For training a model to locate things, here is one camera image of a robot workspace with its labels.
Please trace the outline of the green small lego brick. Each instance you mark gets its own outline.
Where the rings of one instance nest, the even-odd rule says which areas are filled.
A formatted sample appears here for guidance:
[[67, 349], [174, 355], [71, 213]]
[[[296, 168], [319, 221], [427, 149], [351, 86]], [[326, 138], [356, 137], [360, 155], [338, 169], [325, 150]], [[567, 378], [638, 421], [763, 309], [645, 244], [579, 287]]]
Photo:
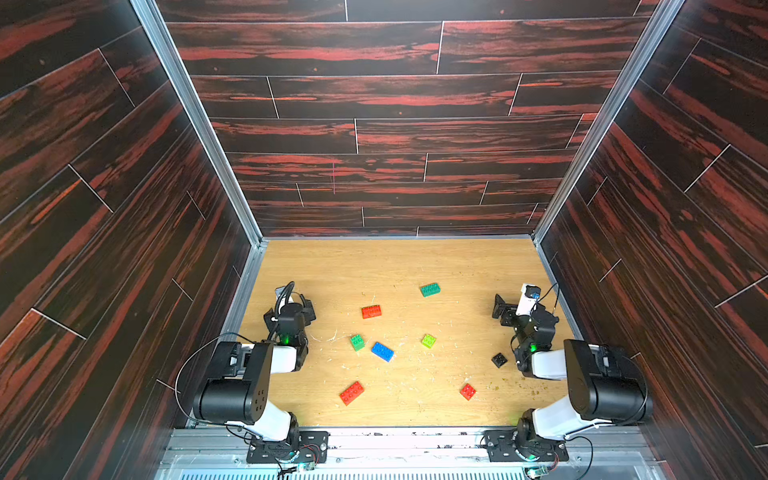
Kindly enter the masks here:
[[360, 334], [352, 336], [350, 338], [350, 342], [351, 342], [352, 348], [355, 351], [360, 351], [365, 346], [365, 340], [364, 340], [364, 338]]

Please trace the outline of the dark green lego brick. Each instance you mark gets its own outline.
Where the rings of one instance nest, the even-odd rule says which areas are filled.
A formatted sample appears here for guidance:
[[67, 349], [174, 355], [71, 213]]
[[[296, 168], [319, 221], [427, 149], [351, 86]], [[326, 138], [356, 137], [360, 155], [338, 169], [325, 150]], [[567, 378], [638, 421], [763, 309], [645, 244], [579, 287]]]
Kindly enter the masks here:
[[426, 285], [422, 285], [419, 288], [419, 291], [424, 298], [427, 298], [427, 297], [431, 297], [439, 294], [441, 292], [441, 287], [438, 283], [433, 282]]

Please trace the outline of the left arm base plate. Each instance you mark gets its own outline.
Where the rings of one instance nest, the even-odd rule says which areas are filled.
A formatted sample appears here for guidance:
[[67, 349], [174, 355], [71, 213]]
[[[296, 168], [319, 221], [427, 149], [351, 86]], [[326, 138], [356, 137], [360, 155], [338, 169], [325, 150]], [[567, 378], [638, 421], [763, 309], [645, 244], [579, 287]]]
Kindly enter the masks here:
[[327, 460], [328, 431], [296, 430], [282, 441], [254, 439], [246, 455], [248, 464], [322, 464]]

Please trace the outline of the lime green lego brick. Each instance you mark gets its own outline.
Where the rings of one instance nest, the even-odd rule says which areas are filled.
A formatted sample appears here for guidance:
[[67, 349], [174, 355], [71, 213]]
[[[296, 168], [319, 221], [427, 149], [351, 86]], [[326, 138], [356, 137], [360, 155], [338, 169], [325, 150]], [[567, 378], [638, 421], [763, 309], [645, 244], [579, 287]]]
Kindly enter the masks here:
[[436, 338], [431, 334], [425, 334], [421, 340], [421, 344], [426, 348], [433, 348], [436, 343]]

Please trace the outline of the black small lego brick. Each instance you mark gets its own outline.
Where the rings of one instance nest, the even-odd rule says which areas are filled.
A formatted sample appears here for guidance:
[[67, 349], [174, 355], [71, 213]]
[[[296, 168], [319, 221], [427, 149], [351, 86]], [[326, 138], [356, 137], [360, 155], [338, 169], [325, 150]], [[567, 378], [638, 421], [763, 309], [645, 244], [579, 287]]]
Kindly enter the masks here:
[[508, 359], [502, 353], [498, 353], [492, 357], [491, 361], [497, 368], [501, 368], [508, 362]]

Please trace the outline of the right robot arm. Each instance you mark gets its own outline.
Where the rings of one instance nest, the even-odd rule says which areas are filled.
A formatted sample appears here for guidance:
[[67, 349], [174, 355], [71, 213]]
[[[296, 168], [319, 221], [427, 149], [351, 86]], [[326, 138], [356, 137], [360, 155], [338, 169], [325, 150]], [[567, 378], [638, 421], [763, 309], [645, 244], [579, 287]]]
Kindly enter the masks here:
[[524, 460], [567, 457], [565, 444], [577, 434], [601, 426], [636, 425], [652, 416], [650, 387], [624, 349], [568, 339], [555, 350], [559, 318], [541, 300], [541, 288], [525, 283], [518, 302], [494, 298], [492, 317], [514, 334], [510, 348], [526, 378], [564, 381], [567, 394], [544, 408], [526, 410], [507, 440], [497, 432], [490, 449], [510, 446]]

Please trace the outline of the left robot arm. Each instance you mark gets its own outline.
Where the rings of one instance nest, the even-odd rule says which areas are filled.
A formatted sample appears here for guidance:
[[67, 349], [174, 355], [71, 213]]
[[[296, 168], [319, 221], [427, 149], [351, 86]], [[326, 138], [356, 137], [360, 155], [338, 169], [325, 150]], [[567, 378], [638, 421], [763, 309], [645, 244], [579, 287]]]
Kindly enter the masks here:
[[196, 419], [242, 427], [258, 446], [298, 447], [295, 415], [269, 400], [271, 376], [299, 371], [309, 353], [306, 328], [316, 314], [312, 302], [294, 287], [291, 281], [276, 289], [275, 304], [264, 314], [265, 340], [218, 343], [193, 397]]

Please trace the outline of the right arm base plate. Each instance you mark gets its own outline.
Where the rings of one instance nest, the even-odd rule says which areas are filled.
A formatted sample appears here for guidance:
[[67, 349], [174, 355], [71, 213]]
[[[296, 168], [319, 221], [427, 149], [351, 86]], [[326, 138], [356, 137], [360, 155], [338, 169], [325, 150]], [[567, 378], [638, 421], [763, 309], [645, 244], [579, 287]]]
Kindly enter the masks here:
[[491, 462], [567, 462], [569, 454], [563, 441], [544, 439], [517, 430], [486, 430], [481, 445]]

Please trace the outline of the blue lego brick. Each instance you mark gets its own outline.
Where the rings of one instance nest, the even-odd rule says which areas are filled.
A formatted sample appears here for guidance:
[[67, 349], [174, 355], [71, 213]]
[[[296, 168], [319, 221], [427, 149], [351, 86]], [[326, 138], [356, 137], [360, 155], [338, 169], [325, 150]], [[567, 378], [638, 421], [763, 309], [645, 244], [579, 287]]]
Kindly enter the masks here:
[[371, 352], [375, 356], [377, 356], [378, 358], [386, 362], [390, 362], [394, 357], [394, 351], [389, 347], [386, 347], [385, 345], [381, 344], [380, 342], [374, 343], [374, 345], [371, 348]]

